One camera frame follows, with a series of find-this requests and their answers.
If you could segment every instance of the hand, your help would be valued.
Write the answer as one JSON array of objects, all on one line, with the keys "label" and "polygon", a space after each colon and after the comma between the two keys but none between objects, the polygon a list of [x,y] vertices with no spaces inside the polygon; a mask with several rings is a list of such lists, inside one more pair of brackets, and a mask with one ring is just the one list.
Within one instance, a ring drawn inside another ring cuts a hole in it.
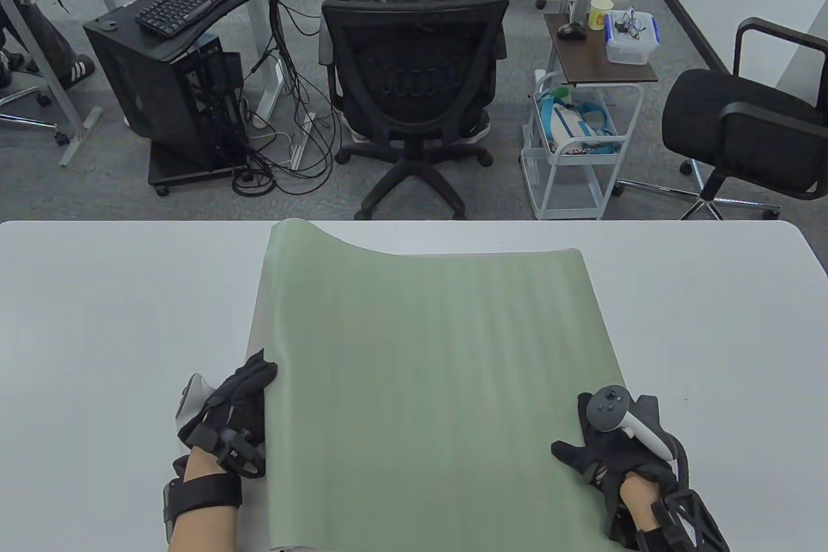
[{"label": "hand", "polygon": [[[607,508],[604,532],[610,539],[627,546],[635,538],[630,524],[630,518],[634,520],[635,516],[631,509],[629,514],[618,510],[622,484],[627,482],[627,475],[634,472],[644,482],[650,481],[661,496],[677,489],[678,481],[670,464],[657,457],[639,440],[631,439],[621,430],[608,433],[595,430],[586,418],[586,405],[591,398],[592,395],[588,392],[578,395],[578,419],[585,446],[576,447],[566,442],[555,442],[551,446],[551,451],[559,461],[579,472],[589,485],[604,494],[604,505]],[[633,482],[632,487],[625,488],[624,496],[627,496],[627,490],[641,492],[637,485],[638,482]],[[631,498],[635,499],[633,504],[637,509],[646,501],[642,493],[633,493]]]},{"label": "hand", "polygon": [[181,427],[181,442],[218,457],[219,466],[228,472],[263,477],[264,389],[277,371],[275,363],[265,362],[263,351],[253,354]]}]

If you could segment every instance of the green sheet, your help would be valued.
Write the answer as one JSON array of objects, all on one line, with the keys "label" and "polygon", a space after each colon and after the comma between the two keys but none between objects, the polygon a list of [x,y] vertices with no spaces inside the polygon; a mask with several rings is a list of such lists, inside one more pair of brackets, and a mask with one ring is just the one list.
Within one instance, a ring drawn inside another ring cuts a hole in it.
[{"label": "green sheet", "polygon": [[273,227],[251,348],[266,391],[272,549],[619,548],[557,463],[577,395],[623,383],[577,250],[391,256]]}]

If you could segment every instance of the clear plastic container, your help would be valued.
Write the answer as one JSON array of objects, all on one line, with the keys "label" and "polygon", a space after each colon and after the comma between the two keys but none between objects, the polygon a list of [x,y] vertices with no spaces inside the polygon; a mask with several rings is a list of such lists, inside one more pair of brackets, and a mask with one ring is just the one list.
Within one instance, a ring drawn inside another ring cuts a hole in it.
[{"label": "clear plastic container", "polygon": [[604,34],[607,40],[607,58],[610,63],[647,64],[650,54],[662,43],[659,34],[659,22],[650,13],[635,11],[636,19],[641,21],[642,30],[638,38],[627,32],[619,32],[615,22],[624,18],[623,10],[609,11],[604,21]]}]

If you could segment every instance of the gray carpet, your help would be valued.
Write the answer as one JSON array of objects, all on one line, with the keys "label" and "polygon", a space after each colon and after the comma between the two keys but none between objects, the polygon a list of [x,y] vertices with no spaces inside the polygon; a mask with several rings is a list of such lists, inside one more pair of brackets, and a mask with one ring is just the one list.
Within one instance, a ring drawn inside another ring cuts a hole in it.
[{"label": "gray carpet", "polygon": [[[289,4],[313,14],[319,13],[323,0],[288,0]],[[101,0],[64,0],[66,14],[53,0],[40,0],[44,12],[75,49],[90,52],[81,25],[105,12]],[[627,151],[623,177],[658,182],[678,188],[692,188],[692,180],[681,176],[681,158],[660,143],[660,114],[666,95],[678,75],[688,68],[704,67],[698,53],[678,25],[663,0],[633,0],[633,4],[659,19],[662,46],[651,61],[660,82],[647,88],[647,98],[638,130]],[[300,25],[311,29],[310,20]],[[213,28],[225,49],[242,52],[245,67],[256,60],[244,10],[236,11]],[[325,78],[316,61],[316,38],[304,38],[286,23],[290,51],[299,70],[325,88]],[[467,204],[469,218],[479,220],[532,218],[527,192],[518,168],[519,130],[527,113],[527,95],[532,87],[532,71],[541,67],[550,45],[541,11],[532,3],[512,2],[505,19],[508,59],[497,68],[497,97],[489,108],[492,131],[482,143],[495,158],[491,168],[480,168],[474,161],[441,164],[441,171],[453,183]],[[27,84],[28,76],[18,76],[16,85]],[[257,100],[258,76],[248,81],[246,90]],[[307,196],[291,197],[273,192],[266,197],[244,198],[234,194],[230,181],[217,180],[174,188],[166,198],[157,197],[147,185],[149,143],[124,126],[122,114],[103,73],[71,91],[80,111],[102,105],[103,118],[91,140],[75,155],[70,167],[59,168],[61,149],[48,132],[29,132],[3,126],[0,134],[0,221],[35,219],[267,219],[302,217],[308,219],[350,219],[362,197],[387,170],[387,164],[354,158],[346,166],[336,165],[323,188]],[[624,113],[629,102],[618,101]],[[312,108],[324,114],[323,102],[314,97]],[[15,111],[45,115],[64,122],[54,105],[41,112],[35,102],[18,102]],[[282,102],[274,125],[287,132],[290,109]],[[284,150],[284,138],[275,144],[273,157]],[[318,156],[308,148],[305,162]],[[286,182],[290,189],[302,185]],[[730,180],[723,196],[783,205],[783,218],[805,234],[823,265],[828,265],[828,203],[802,203],[745,183]],[[647,192],[628,190],[609,203],[606,218],[668,219],[677,217],[686,204]],[[724,210],[727,218],[758,217],[757,212]],[[397,188],[376,209],[378,219],[437,219],[450,217],[450,210],[422,182],[410,179]]]}]

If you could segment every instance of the paper cup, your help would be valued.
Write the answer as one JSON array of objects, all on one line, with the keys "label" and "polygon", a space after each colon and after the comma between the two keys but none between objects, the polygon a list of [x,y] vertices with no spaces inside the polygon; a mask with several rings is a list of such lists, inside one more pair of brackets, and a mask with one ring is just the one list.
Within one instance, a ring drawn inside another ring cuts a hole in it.
[{"label": "paper cup", "polygon": [[592,0],[589,8],[589,28],[592,30],[603,30],[604,20],[610,10],[613,9],[613,3],[609,0]]}]

